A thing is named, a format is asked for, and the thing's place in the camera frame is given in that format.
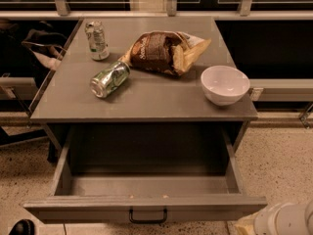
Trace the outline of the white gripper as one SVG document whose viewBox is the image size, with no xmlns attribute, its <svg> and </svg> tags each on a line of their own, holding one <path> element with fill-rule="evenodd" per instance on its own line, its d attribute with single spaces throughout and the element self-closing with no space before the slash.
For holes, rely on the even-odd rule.
<svg viewBox="0 0 313 235">
<path fill-rule="evenodd" d="M 234 226 L 238 235 L 313 235 L 313 201 L 266 207 L 240 218 Z"/>
</svg>

